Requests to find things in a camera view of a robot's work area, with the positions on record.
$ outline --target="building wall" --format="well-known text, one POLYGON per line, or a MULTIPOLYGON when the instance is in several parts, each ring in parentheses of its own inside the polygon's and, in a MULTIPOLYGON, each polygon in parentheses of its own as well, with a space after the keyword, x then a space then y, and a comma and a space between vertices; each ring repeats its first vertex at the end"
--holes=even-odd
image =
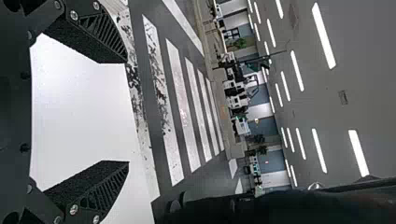
POLYGON ((231 30, 238 26, 248 24, 248 12, 244 11, 244 12, 238 13, 236 15, 232 15, 230 17, 225 17, 224 24, 225 24, 225 28, 227 30, 231 30))
POLYGON ((246 0, 231 0, 220 5, 223 16, 248 7, 246 0))
POLYGON ((278 135, 275 117, 260 119, 257 124, 255 121, 248 123, 252 135, 263 134, 264 136, 278 135))

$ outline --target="crosswalk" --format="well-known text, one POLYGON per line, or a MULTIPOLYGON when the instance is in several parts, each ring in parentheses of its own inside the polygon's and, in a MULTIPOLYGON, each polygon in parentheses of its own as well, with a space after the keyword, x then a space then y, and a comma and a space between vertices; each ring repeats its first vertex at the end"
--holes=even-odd
POLYGON ((184 174, 178 149, 172 107, 169 99, 168 83, 163 68, 163 54, 160 48, 157 28, 145 16, 143 16, 143 22, 146 32, 150 72, 154 82, 157 106, 161 116, 166 159, 169 164, 172 186, 174 186, 184 179, 184 174))
MULTIPOLYGON (((187 163, 182 162, 180 150, 187 151, 188 164, 190 165, 188 169, 191 170, 191 173, 205 165, 202 162, 211 161, 224 150, 219 116, 211 83, 200 71, 199 65, 192 63, 194 61, 189 59, 190 55, 183 55, 183 52, 178 49, 177 43, 172 43, 166 36, 159 35, 155 24, 148 17, 142 15, 145 45, 149 58, 149 74, 139 74, 137 62, 139 55, 136 55, 134 32, 128 9, 118 13, 118 15, 113 15, 113 18, 117 20, 116 24, 129 52, 126 72, 141 157, 146 168, 148 193, 153 202, 163 193, 162 186, 159 184, 162 183, 160 178, 163 178, 163 171, 160 171, 162 174, 160 175, 159 168, 156 166, 156 162, 158 165, 160 160, 155 159, 158 158, 156 156, 158 148, 153 148, 153 146, 158 146, 158 143, 152 142, 152 137, 158 140, 158 134, 156 131, 151 132, 149 130, 149 118, 147 118, 144 104, 145 97, 142 90, 145 86, 142 87, 141 78, 149 76, 154 86, 156 102, 152 103, 157 105, 158 114, 161 118, 161 120, 155 122, 158 123, 158 126, 161 126, 161 136, 172 187, 186 177, 185 172, 187 170, 186 167, 183 167, 183 164, 187 163), (165 56, 169 57, 169 62, 163 58, 165 56), (175 95, 176 99, 170 98, 169 93, 173 89, 169 90, 168 85, 174 85, 175 94, 171 92, 171 95, 175 95), (176 126, 177 119, 180 119, 181 129, 176 126), (180 132, 180 130, 184 136, 186 148, 181 147, 184 144, 178 139, 180 135, 177 132, 180 132)), ((189 24, 181 25, 185 31, 190 30, 188 28, 189 24)), ((188 36, 194 37, 194 34, 190 32, 188 36)), ((198 40, 194 38, 191 41, 199 49, 200 42, 198 40)))

